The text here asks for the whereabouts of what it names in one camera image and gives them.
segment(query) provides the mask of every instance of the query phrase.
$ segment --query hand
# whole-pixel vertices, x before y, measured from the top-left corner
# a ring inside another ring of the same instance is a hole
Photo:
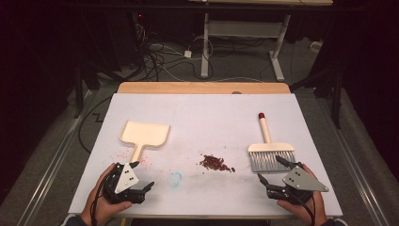
[[[99,180],[97,181],[96,186],[91,190],[90,194],[88,195],[88,200],[86,202],[85,209],[81,214],[82,220],[87,224],[87,226],[91,226],[91,215],[90,215],[90,207],[94,202],[96,192],[100,186],[101,181],[105,177],[107,173],[109,173],[115,164],[111,164],[104,172],[101,174]],[[103,190],[100,191],[100,197],[97,200],[97,209],[96,209],[96,219],[97,225],[103,225],[109,218],[116,215],[118,212],[121,212],[129,207],[132,206],[131,202],[121,202],[117,204],[110,204],[104,197],[103,197]]]
[[[303,164],[303,169],[309,175],[316,178],[314,173],[307,166],[305,166],[305,164]],[[325,206],[324,206],[323,197],[322,197],[322,194],[320,193],[320,191],[313,191],[313,198],[314,198],[314,204],[316,206],[316,208],[315,208],[316,214],[314,216],[314,225],[322,225],[323,223],[325,223],[327,221],[327,217],[326,217],[326,210],[325,210]],[[302,220],[305,224],[311,225],[311,216],[309,215],[308,211],[306,211],[306,209],[302,205],[292,205],[289,202],[283,201],[283,200],[277,201],[277,205],[281,206],[285,210],[294,214],[297,218]],[[309,199],[306,202],[306,205],[308,205],[308,207],[311,209],[312,212],[314,211],[312,199]]]

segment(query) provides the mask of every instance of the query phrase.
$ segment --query dustpan handle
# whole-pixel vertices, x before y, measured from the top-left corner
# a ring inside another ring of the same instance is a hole
[[[143,148],[144,147],[142,145],[135,144],[135,149],[133,150],[132,157],[130,158],[131,163],[140,161],[141,151],[143,150]]]
[[[265,143],[271,143],[272,140],[269,135],[269,129],[267,127],[267,121],[264,117],[264,113],[259,113],[259,123],[261,124],[263,139]]]

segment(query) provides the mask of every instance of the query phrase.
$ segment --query small debris pile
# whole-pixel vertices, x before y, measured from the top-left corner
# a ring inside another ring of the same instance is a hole
[[[203,161],[200,161],[199,164],[204,166],[206,169],[211,170],[228,170],[230,172],[235,172],[234,168],[228,168],[225,164],[223,164],[223,158],[216,158],[213,155],[204,155]]]

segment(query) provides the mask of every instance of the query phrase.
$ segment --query brush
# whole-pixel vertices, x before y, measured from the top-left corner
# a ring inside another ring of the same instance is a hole
[[[289,162],[295,162],[294,147],[288,143],[272,143],[264,113],[259,113],[259,123],[263,133],[264,143],[251,144],[248,147],[252,171],[279,172],[291,169],[284,167],[276,159],[280,156]]]

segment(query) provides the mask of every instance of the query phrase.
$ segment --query desk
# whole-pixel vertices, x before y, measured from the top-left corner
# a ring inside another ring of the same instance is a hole
[[[304,5],[309,7],[331,6],[332,0],[208,0],[206,4],[225,3],[225,4],[256,4],[256,5]],[[209,54],[209,36],[235,36],[235,37],[254,37],[254,38],[277,38],[274,51],[269,52],[271,64],[275,72],[277,81],[284,82],[279,65],[279,50],[284,41],[285,32],[291,15],[285,15],[281,23],[265,22],[237,22],[237,21],[215,21],[209,20],[209,13],[205,13],[204,31],[203,31],[203,50],[200,76],[208,77]]]
[[[120,130],[129,120],[169,124],[170,131],[163,147],[144,150],[135,169],[139,179],[155,181],[154,187],[142,204],[119,213],[120,217],[292,218],[275,200],[266,197],[265,188],[251,171],[247,147],[263,142],[260,111],[267,117],[272,139],[291,143],[296,160],[307,163],[330,187],[323,193],[327,215],[340,216],[341,207],[294,94],[285,84],[265,83],[121,84],[69,212],[82,211],[98,175],[111,162],[125,163],[130,158],[132,147],[119,141]],[[235,172],[205,169],[199,164],[204,154],[223,157]],[[284,175],[265,177],[271,184],[282,186]]]

